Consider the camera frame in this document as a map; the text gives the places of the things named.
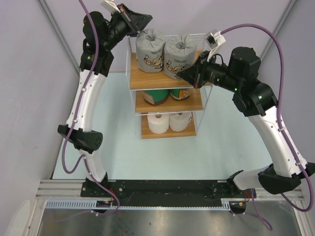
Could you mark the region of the grey paper roll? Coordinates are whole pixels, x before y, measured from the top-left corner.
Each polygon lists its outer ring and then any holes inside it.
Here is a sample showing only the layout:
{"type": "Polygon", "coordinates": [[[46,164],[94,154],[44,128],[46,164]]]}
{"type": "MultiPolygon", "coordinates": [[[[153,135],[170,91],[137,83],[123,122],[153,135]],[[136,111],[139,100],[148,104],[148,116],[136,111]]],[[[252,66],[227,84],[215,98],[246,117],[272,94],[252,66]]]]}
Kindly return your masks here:
{"type": "Polygon", "coordinates": [[[197,44],[189,34],[170,37],[164,46],[164,68],[166,76],[180,80],[177,73],[194,63],[197,44]]]}
{"type": "Polygon", "coordinates": [[[146,73],[158,73],[163,69],[164,33],[156,29],[146,29],[137,36],[136,58],[139,69],[146,73]]]}

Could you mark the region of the green paper roll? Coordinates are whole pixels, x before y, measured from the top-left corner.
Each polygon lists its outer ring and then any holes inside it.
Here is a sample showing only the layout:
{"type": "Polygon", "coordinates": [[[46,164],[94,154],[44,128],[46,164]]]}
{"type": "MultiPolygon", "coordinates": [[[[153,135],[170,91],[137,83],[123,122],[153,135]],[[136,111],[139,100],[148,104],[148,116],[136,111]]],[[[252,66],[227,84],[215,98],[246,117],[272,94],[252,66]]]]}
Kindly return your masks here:
{"type": "Polygon", "coordinates": [[[163,104],[169,97],[169,90],[156,89],[143,91],[144,100],[153,106],[163,104]]]}
{"type": "Polygon", "coordinates": [[[192,93],[191,88],[175,88],[169,90],[170,96],[177,101],[189,98],[191,96],[191,93],[192,93]]]}

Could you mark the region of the white wire three-tier shelf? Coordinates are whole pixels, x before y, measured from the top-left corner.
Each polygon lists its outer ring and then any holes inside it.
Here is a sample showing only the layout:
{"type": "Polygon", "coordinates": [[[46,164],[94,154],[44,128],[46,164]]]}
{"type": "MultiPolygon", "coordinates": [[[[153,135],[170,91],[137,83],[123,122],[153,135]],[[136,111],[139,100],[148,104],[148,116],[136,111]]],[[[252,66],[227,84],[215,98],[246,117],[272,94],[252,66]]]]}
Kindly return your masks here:
{"type": "Polygon", "coordinates": [[[141,139],[147,140],[196,136],[210,97],[212,85],[208,83],[201,89],[193,89],[190,97],[183,101],[176,101],[171,96],[168,96],[167,100],[163,104],[157,106],[150,105],[144,99],[144,90],[189,89],[191,86],[183,80],[171,79],[162,71],[159,73],[146,73],[140,70],[136,60],[135,42],[135,37],[130,37],[128,39],[126,78],[134,112],[137,116],[139,116],[141,139]],[[161,115],[184,112],[191,112],[192,114],[191,121],[185,130],[175,132],[169,128],[163,134],[155,134],[150,131],[147,119],[147,115],[149,113],[161,115]]]}

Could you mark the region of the plain white paper roll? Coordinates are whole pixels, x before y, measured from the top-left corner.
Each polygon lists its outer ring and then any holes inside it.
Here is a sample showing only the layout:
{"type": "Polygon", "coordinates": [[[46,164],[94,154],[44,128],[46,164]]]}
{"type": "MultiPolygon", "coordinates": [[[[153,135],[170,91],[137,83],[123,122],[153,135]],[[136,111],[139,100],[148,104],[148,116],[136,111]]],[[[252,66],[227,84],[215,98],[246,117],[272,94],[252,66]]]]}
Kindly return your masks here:
{"type": "Polygon", "coordinates": [[[155,134],[165,133],[169,128],[169,114],[148,114],[149,130],[155,134]]]}

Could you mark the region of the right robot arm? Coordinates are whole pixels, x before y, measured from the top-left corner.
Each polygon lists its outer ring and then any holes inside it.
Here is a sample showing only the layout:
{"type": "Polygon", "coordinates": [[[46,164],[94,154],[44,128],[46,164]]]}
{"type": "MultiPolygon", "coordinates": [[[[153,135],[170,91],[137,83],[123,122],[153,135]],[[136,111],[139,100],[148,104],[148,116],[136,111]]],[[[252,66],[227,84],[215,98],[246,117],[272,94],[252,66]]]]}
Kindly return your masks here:
{"type": "Polygon", "coordinates": [[[233,49],[228,64],[216,63],[216,55],[204,51],[177,76],[195,88],[211,83],[234,93],[233,103],[257,129],[272,164],[258,170],[238,171],[228,180],[240,190],[262,187],[276,195],[298,187],[304,175],[282,134],[284,122],[277,120],[278,100],[271,87],[257,79],[260,63],[249,47],[233,49]]]}

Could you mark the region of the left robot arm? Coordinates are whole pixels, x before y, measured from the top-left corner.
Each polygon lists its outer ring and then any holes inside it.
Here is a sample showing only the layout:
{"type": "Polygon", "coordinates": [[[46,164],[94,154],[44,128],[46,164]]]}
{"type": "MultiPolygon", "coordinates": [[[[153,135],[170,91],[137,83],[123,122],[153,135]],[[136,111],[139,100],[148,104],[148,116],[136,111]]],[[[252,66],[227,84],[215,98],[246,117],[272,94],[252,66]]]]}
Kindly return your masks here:
{"type": "Polygon", "coordinates": [[[86,11],[79,85],[66,123],[58,126],[58,133],[64,138],[63,170],[71,174],[79,165],[76,163],[71,170],[66,167],[66,146],[71,143],[80,153],[78,160],[84,161],[88,178],[94,182],[102,182],[106,177],[96,153],[102,144],[103,134],[94,131],[92,126],[98,96],[114,60],[112,49],[126,36],[140,34],[153,19],[152,15],[134,12],[125,4],[116,5],[111,0],[105,0],[103,7],[110,12],[110,20],[98,11],[86,11]]]}

